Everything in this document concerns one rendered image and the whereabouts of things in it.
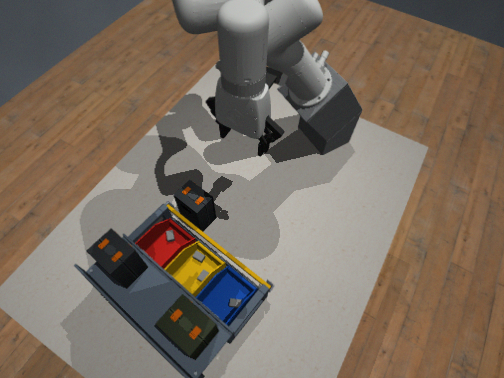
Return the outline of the yellow bar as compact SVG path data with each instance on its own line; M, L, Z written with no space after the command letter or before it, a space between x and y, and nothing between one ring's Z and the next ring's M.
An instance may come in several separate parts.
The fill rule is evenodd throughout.
M169 204L167 205L167 207L179 219L181 219L184 223L186 223L189 227L191 227L194 231L196 231L199 235L201 235L205 240L207 240L210 244L212 244L215 248L217 248L220 252L222 252L225 256L227 256L230 260L232 260L235 264L237 264L240 268L242 268L245 272L247 272L250 276L252 276L255 280L257 280L260 284L265 284L269 289L271 288L271 286L268 283L266 283L263 279L261 279L258 275L256 275L253 271L251 271L248 267L246 267L239 260L237 260L234 256L232 256L229 252L227 252L224 248L222 248L219 244L217 244L214 240L212 240L209 236L207 236L204 232L202 232L199 228L197 228L194 224L192 224L189 220L187 220L184 216L182 216L179 212L177 212Z

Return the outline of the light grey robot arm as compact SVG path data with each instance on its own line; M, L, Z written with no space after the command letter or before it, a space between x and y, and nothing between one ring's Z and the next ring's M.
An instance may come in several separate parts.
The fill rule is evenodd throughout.
M286 85L299 106L322 102L332 87L332 76L324 67L330 53L324 50L315 63L319 55L312 57L301 41L323 20L318 0L227 1L172 0L179 24L187 33L218 32L220 61L216 69L221 70L224 90L233 96L250 97L265 84L270 89L276 83Z

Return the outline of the dark grey shelf rack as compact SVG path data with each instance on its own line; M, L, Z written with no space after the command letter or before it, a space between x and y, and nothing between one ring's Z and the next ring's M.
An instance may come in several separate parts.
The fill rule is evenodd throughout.
M87 271L83 270L77 264L75 264L75 267L185 378L204 378L205 376L202 373L206 367L227 341L231 344L263 301L267 298L268 292L272 291L274 285L267 279L266 283L271 286L270 290L265 284L262 284L260 288L256 286L247 277L193 235L189 230L172 218L170 213L171 211L167 207L168 204L175 209L174 205L170 201L167 201L129 236L123 234L122 238L137 251L148 266L148 268L127 289L114 279L97 262L95 262ZM161 217L163 217L162 221L169 218L173 220L193 238L195 238L196 242L199 241L202 243L206 248L225 262L225 268L230 266L257 289L259 289L230 324L230 326L225 324L217 315L215 315L201 301L192 295L137 244L135 244L135 242ZM93 280L91 280L91 278L89 278L89 276L100 285L100 288L97 284L95 284L95 282L93 282ZM189 357L183 350L181 350L155 324L182 294L189 298L194 305L212 319L219 329L219 332L196 360ZM159 346L157 346L152 340L156 341L165 352L163 352L163 350L161 350L161 348L159 348Z

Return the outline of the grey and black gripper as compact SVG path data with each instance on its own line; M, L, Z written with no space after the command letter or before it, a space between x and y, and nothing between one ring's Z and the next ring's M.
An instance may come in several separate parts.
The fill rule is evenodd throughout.
M250 138L259 139L258 156L260 157L268 151L270 143L275 142L284 134L284 130L270 118L271 100L267 84L256 95L237 97L224 90L220 77L215 97L209 97L206 104L216 118L216 123L219 124L221 138L225 138L233 129ZM265 132L264 136L263 132Z

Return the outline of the yellow bin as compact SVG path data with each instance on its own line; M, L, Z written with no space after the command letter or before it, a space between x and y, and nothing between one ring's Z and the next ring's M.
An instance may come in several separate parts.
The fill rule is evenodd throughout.
M192 257L196 250L206 256L203 262L199 262ZM205 285L224 268L225 264L219 257L206 248L202 243L195 242L184 248L165 268L165 270L196 297ZM209 274L201 282L197 278L203 269L209 272Z

